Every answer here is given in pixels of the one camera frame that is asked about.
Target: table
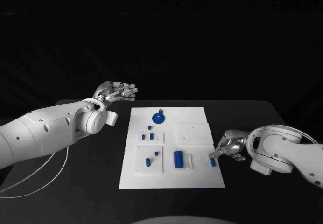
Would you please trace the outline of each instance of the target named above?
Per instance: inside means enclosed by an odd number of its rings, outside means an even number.
[[[79,100],[61,100],[56,105]],[[219,158],[225,189],[118,189],[130,113],[133,107],[203,107],[215,144],[225,130],[251,131],[284,124],[265,101],[159,101],[114,102],[118,113],[114,127],[81,139],[71,147],[65,169],[52,184],[33,195],[0,199],[0,223],[110,223],[130,224],[160,216],[203,216],[238,223],[323,221],[323,190],[294,169],[291,174],[265,176],[247,162]],[[28,194],[56,175],[66,149],[42,171],[3,196]],[[49,156],[19,162],[3,183],[10,186],[43,164]]]

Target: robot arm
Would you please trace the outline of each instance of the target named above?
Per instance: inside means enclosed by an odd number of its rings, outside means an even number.
[[[303,136],[315,144],[300,144]],[[270,175],[273,170],[290,173],[296,166],[307,181],[323,188],[323,144],[302,131],[281,125],[264,126],[251,133],[228,130],[209,157],[225,154],[245,161],[240,154],[244,147],[252,157],[251,169]]]
[[[118,115],[107,108],[117,100],[134,100],[133,84],[104,82],[92,98],[29,112],[0,126],[0,169],[46,156],[97,134],[104,124],[114,126]]]

